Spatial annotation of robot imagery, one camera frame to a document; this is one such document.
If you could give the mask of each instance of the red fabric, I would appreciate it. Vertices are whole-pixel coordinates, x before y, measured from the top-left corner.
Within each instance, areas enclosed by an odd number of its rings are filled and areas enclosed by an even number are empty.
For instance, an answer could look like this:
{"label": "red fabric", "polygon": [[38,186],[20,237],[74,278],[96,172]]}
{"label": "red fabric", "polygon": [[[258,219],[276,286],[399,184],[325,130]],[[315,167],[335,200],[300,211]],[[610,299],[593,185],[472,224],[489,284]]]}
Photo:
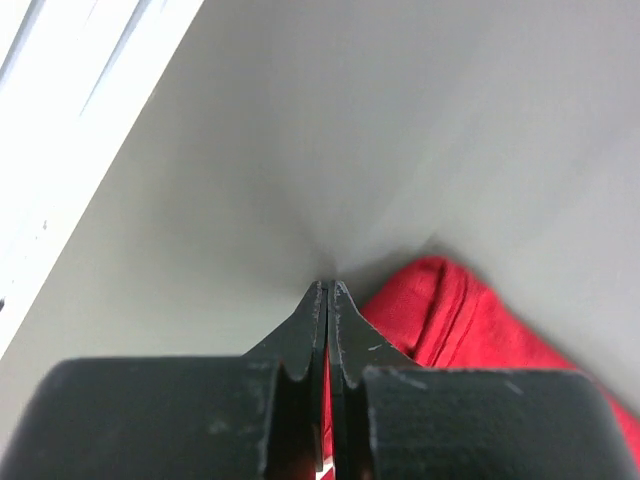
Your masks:
{"label": "red fabric", "polygon": [[[445,258],[423,258],[396,273],[362,314],[425,367],[576,368],[519,323],[471,272]],[[640,423],[612,399],[611,405],[640,464]],[[333,450],[329,408],[326,396],[327,456]]]}

